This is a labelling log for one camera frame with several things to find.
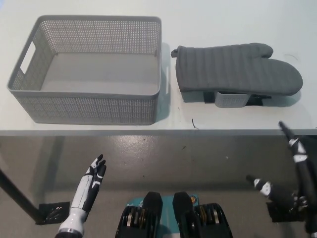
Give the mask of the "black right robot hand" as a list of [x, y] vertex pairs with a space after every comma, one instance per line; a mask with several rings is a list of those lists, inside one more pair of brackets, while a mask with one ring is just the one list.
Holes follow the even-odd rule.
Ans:
[[287, 138], [292, 153], [298, 189], [290, 191], [253, 175], [246, 175], [246, 180], [270, 200], [266, 205], [272, 222], [304, 222], [306, 233], [310, 238], [315, 238], [317, 236], [317, 174], [303, 140], [284, 122], [280, 121], [278, 125]]

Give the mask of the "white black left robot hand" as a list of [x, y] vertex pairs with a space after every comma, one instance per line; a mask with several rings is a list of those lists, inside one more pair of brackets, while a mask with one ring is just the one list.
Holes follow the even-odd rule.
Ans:
[[103, 157], [103, 154], [96, 157], [82, 176], [72, 200], [69, 215], [61, 223], [55, 235], [56, 238], [82, 238], [84, 236], [84, 223], [106, 173], [106, 160]]

